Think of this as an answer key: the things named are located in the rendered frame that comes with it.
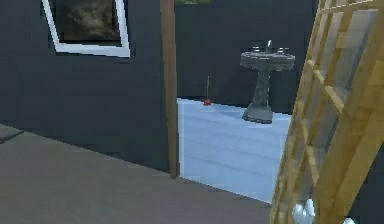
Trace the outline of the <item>wooden glass paned door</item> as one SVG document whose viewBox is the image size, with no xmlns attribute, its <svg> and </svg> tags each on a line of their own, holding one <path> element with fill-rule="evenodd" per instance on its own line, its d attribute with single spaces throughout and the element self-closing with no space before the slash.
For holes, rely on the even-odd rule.
<svg viewBox="0 0 384 224">
<path fill-rule="evenodd" d="M 384 0 L 319 0 L 269 224 L 294 224 L 312 198 L 315 224 L 384 224 L 359 194 L 384 153 Z"/>
</svg>

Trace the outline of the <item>grey pedestal sink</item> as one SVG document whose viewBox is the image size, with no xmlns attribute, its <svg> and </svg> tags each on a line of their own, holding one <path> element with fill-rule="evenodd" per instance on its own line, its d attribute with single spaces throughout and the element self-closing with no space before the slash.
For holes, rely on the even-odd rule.
<svg viewBox="0 0 384 224">
<path fill-rule="evenodd" d="M 240 54 L 240 65 L 257 71 L 257 81 L 252 102 L 244 111 L 245 121 L 271 124 L 273 112 L 269 106 L 270 75 L 273 71 L 291 70 L 295 63 L 295 56 L 287 52 L 287 48 L 274 50 L 272 41 L 268 40 L 264 50 L 254 47 L 252 51 Z"/>
</svg>

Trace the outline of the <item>white framed dark picture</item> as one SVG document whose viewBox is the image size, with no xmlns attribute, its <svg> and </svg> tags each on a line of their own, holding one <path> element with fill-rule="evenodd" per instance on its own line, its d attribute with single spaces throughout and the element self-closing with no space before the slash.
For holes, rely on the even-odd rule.
<svg viewBox="0 0 384 224">
<path fill-rule="evenodd" d="M 41 0 L 58 53 L 130 58 L 128 0 Z"/>
</svg>

